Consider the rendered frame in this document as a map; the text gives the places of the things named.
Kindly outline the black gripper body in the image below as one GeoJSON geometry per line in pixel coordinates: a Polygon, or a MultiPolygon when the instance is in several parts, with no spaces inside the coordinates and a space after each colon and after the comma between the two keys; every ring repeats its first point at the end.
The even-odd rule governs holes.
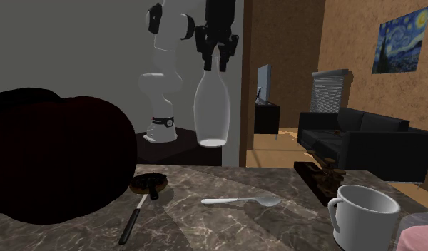
{"type": "Polygon", "coordinates": [[[209,41],[227,43],[235,18],[235,0],[206,0],[205,27],[209,41]]]}

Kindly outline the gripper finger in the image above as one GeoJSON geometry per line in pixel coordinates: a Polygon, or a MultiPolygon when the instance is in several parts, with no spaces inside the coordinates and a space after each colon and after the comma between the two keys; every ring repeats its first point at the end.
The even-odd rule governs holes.
{"type": "Polygon", "coordinates": [[[207,26],[196,26],[195,27],[195,42],[197,52],[202,54],[204,60],[205,71],[210,71],[212,68],[212,54],[215,47],[213,41],[209,37],[209,28],[207,26]]]}
{"type": "Polygon", "coordinates": [[[232,34],[224,41],[217,43],[220,52],[219,69],[220,72],[226,72],[227,64],[230,57],[235,55],[238,45],[239,35],[232,34]]]}

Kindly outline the clear glass bottle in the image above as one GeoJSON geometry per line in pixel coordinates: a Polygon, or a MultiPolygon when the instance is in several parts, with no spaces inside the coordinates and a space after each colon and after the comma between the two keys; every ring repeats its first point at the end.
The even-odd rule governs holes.
{"type": "Polygon", "coordinates": [[[210,71],[204,70],[194,98],[194,123],[198,144],[218,148],[227,143],[230,125],[230,97],[214,56],[210,71]]]}

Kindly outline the black cabinet with screen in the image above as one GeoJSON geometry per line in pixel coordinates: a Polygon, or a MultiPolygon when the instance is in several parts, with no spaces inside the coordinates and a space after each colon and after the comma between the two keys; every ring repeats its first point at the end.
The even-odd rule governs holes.
{"type": "Polygon", "coordinates": [[[271,84],[271,65],[267,64],[258,69],[258,86],[255,98],[254,134],[279,133],[280,107],[269,102],[271,84]]]}

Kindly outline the white slatted panel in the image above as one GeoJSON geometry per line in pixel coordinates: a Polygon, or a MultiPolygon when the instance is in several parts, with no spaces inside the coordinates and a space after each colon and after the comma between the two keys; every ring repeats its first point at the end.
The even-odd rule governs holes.
{"type": "Polygon", "coordinates": [[[337,113],[348,69],[313,72],[310,112],[337,113]]]}

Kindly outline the dark robot stand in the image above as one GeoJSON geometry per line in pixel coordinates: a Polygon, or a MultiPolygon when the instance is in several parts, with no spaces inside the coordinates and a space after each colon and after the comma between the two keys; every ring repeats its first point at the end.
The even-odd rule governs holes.
{"type": "Polygon", "coordinates": [[[145,132],[137,133],[137,164],[221,166],[222,148],[198,145],[195,131],[176,128],[178,135],[169,143],[150,143],[145,132]]]}

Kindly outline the white spoon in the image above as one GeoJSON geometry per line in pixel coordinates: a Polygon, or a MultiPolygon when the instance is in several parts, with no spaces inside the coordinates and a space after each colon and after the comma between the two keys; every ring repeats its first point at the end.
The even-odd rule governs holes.
{"type": "Polygon", "coordinates": [[[221,203],[234,203],[240,201],[255,201],[265,207],[272,207],[281,202],[280,198],[274,196],[252,197],[252,198],[205,198],[202,199],[202,204],[213,205],[221,203]]]}

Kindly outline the chocolate doughnut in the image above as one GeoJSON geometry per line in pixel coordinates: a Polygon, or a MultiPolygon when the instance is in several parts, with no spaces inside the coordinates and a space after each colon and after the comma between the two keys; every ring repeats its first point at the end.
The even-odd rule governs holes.
{"type": "Polygon", "coordinates": [[[144,173],[134,176],[129,184],[129,188],[137,194],[149,194],[148,179],[156,178],[160,181],[160,185],[157,186],[158,193],[162,191],[168,184],[167,176],[161,173],[144,173]]]}

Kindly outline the short black rod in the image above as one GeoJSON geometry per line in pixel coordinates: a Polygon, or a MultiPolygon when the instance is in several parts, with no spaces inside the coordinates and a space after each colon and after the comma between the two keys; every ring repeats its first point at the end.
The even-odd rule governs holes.
{"type": "Polygon", "coordinates": [[[149,178],[148,179],[148,189],[150,194],[151,200],[157,200],[158,199],[158,191],[157,186],[160,185],[160,181],[158,181],[156,178],[149,178]]]}

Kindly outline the black sofa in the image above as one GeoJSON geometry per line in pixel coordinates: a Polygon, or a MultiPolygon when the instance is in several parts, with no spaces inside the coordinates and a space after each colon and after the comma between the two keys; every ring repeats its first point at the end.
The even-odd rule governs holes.
{"type": "Polygon", "coordinates": [[[408,120],[352,108],[301,112],[297,142],[334,168],[366,170],[387,182],[423,183],[428,171],[428,131],[408,120]]]}

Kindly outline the blue swirly night-sky painting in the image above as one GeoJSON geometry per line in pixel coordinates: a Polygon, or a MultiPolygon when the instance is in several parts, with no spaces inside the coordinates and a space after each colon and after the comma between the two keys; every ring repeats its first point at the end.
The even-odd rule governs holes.
{"type": "Polygon", "coordinates": [[[381,24],[372,74],[416,71],[427,21],[428,6],[381,24]]]}

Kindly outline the large dark red round object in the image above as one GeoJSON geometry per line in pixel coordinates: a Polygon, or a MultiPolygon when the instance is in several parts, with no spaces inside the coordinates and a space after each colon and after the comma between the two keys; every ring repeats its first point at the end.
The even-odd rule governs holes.
{"type": "Polygon", "coordinates": [[[133,125],[112,103],[0,92],[1,214],[47,225],[93,213],[126,191],[136,160],[133,125]]]}

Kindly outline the white mug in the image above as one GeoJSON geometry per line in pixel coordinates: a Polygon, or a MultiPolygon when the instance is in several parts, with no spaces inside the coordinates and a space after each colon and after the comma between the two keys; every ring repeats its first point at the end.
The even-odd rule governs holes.
{"type": "Polygon", "coordinates": [[[335,242],[344,251],[388,251],[400,205],[361,185],[342,185],[327,204],[335,242]]]}

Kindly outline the pink object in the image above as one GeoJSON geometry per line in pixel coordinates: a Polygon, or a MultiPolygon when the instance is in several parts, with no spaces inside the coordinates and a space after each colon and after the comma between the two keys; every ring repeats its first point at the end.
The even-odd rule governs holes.
{"type": "Polygon", "coordinates": [[[428,225],[403,230],[396,251],[428,251],[428,225]]]}

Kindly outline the black-handled knife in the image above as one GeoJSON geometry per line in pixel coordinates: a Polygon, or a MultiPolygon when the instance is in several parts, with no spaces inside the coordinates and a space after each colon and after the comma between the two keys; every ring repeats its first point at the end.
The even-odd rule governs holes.
{"type": "Polygon", "coordinates": [[[141,201],[137,204],[136,208],[133,210],[128,223],[126,225],[126,227],[123,230],[123,233],[118,241],[119,245],[124,245],[127,243],[128,238],[130,237],[131,231],[133,229],[133,226],[136,223],[136,219],[141,211],[141,206],[143,205],[143,203],[145,202],[146,198],[148,197],[147,194],[144,194],[143,197],[141,198],[141,201]]]}

